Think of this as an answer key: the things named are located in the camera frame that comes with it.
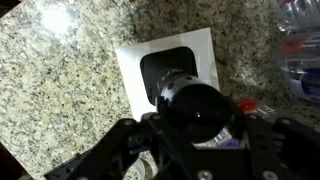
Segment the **speckled granite surface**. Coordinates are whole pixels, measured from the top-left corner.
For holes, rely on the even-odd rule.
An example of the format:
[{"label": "speckled granite surface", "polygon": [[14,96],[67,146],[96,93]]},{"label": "speckled granite surface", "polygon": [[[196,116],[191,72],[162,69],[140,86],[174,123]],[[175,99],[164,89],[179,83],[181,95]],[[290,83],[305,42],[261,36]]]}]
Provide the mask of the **speckled granite surface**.
[{"label": "speckled granite surface", "polygon": [[130,117],[114,48],[211,27],[221,91],[319,129],[282,85],[268,0],[26,0],[0,20],[0,141],[35,178]]}]

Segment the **plastic bottle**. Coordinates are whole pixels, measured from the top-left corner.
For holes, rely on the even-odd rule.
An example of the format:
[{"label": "plastic bottle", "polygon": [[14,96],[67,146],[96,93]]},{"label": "plastic bottle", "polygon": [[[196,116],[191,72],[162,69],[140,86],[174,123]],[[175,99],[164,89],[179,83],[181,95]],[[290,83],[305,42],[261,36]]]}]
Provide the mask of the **plastic bottle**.
[{"label": "plastic bottle", "polygon": [[274,0],[281,29],[299,30],[320,26],[319,0]]},{"label": "plastic bottle", "polygon": [[274,59],[295,95],[320,103],[320,31],[289,35]]}]

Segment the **clear plastic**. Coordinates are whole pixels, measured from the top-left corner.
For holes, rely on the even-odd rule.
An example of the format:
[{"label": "clear plastic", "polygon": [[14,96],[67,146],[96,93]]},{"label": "clear plastic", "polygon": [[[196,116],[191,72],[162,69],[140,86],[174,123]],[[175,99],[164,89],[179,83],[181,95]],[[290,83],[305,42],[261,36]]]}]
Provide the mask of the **clear plastic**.
[{"label": "clear plastic", "polygon": [[124,180],[144,180],[145,179],[145,167],[140,158],[128,169]]},{"label": "clear plastic", "polygon": [[222,131],[213,139],[204,142],[193,144],[197,148],[227,148],[227,147],[238,147],[239,142],[235,139],[232,139],[231,134],[226,128],[223,128]]},{"label": "clear plastic", "polygon": [[319,31],[289,35],[274,58],[295,95],[320,103]]},{"label": "clear plastic", "polygon": [[320,26],[320,0],[274,0],[281,29],[300,30]]}]

